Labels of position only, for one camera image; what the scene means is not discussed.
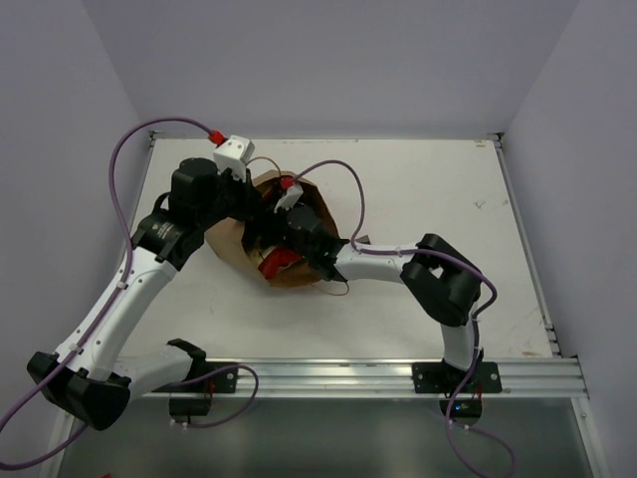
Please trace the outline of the brown paper bag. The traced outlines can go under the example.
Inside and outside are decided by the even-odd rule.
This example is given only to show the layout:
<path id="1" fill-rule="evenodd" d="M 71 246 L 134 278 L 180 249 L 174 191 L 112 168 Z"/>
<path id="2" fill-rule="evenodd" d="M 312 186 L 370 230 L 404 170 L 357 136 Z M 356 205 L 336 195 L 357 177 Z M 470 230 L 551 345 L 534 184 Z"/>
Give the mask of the brown paper bag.
<path id="1" fill-rule="evenodd" d="M 280 180 L 284 176 L 291 176 L 304 190 L 303 196 L 296 205 L 305 204 L 311 207 L 319 218 L 327 222 L 333 232 L 338 232 L 336 223 L 319 192 L 319 187 L 311 181 L 302 178 L 299 173 L 280 169 L 276 162 L 273 169 L 251 178 L 253 186 L 261 194 L 264 212 L 255 219 L 238 221 L 227 218 L 212 226 L 205 232 L 205 241 L 219 259 L 230 265 L 246 277 L 260 284 L 278 289 L 290 290 L 300 287 L 311 287 L 320 281 L 342 281 L 343 278 L 335 272 L 317 272 L 313 270 L 305 259 L 281 269 L 270 280 L 264 278 L 258 270 L 263 259 L 275 248 L 281 246 L 268 245 L 263 239 L 263 219 L 267 209 L 275 207 L 282 196 Z"/>

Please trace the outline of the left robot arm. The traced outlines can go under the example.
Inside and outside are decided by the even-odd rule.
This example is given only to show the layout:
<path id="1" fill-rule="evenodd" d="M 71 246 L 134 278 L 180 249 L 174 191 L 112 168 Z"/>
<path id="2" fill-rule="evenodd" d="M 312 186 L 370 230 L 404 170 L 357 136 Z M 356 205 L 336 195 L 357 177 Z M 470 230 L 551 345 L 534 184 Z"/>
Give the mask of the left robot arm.
<path id="1" fill-rule="evenodd" d="M 148 392 L 200 388 L 208 373 L 206 354 L 184 340 L 143 357 L 120 352 L 160 291 L 202 247 L 206 231 L 227 218 L 252 217 L 259 201 L 246 160 L 181 161 L 169 191 L 139 221 L 119 274 L 91 311 L 53 353 L 37 352 L 29 360 L 27 371 L 44 396 L 102 431 Z"/>

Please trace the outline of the brown chocolate bar wrapper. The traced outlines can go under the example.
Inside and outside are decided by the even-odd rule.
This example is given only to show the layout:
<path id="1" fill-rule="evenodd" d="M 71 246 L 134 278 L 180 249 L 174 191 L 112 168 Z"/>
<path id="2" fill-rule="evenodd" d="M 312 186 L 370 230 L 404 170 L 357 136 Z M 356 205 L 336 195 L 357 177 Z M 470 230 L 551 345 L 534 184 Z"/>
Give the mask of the brown chocolate bar wrapper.
<path id="1" fill-rule="evenodd" d="M 363 245 L 371 244 L 370 237 L 367 234 L 356 237 L 354 241 L 358 244 L 363 244 Z"/>

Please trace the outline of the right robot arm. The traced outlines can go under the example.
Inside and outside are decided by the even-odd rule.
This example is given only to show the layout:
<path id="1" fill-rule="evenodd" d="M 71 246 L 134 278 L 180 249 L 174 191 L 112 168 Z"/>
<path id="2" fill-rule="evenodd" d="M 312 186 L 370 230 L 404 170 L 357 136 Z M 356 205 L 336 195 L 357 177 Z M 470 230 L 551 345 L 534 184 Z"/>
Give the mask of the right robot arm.
<path id="1" fill-rule="evenodd" d="M 373 280 L 404 285 L 428 317 L 440 325 L 443 377 L 466 390 L 479 378 L 481 356 L 471 311 L 484 276 L 435 234 L 404 246 L 352 243 L 332 232 L 307 205 L 268 212 L 262 237 L 299 254 L 327 282 Z"/>

